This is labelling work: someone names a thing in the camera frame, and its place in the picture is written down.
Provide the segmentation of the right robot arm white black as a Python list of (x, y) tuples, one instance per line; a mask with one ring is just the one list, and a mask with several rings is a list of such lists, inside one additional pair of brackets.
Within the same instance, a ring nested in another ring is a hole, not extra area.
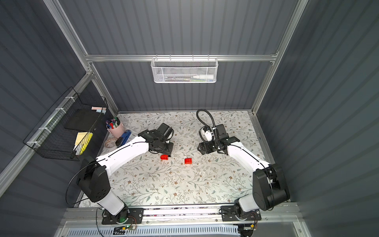
[(214, 152), (227, 155), (252, 175), (252, 192), (236, 200), (236, 212), (266, 211), (290, 199), (283, 169), (253, 154), (239, 139), (230, 137), (222, 124), (212, 128), (203, 126), (199, 136), (202, 142), (197, 149), (202, 155)]

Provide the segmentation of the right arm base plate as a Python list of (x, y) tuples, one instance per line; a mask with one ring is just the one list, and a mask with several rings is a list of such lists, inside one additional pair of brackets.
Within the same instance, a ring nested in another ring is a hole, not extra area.
[(259, 210), (244, 212), (240, 207), (235, 205), (223, 205), (219, 209), (219, 214), (224, 222), (232, 221), (250, 221), (257, 222), (262, 219)]

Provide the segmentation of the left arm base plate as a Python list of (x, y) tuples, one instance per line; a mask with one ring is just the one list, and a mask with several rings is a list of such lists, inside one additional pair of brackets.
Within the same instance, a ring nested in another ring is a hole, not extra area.
[(131, 225), (141, 224), (144, 215), (143, 208), (124, 207), (119, 214), (112, 215), (106, 209), (102, 213), (102, 225)]

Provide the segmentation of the red lego brick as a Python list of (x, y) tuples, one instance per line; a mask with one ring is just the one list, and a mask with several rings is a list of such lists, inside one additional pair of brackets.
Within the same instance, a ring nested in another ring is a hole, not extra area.
[(184, 163), (185, 163), (186, 165), (191, 165), (191, 164), (192, 164), (192, 158), (185, 158), (185, 159), (184, 159)]
[(169, 158), (169, 155), (161, 155), (160, 156), (160, 159), (163, 160), (163, 161), (168, 160), (168, 158)]

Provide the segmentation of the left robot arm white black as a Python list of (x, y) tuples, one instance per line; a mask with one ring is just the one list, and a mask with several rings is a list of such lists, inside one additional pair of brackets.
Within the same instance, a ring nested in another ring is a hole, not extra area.
[(96, 158), (85, 158), (76, 184), (91, 202), (97, 203), (112, 216), (125, 215), (127, 205), (112, 191), (109, 178), (119, 168), (147, 152), (171, 155), (174, 130), (165, 123), (157, 129), (144, 130), (130, 142)]

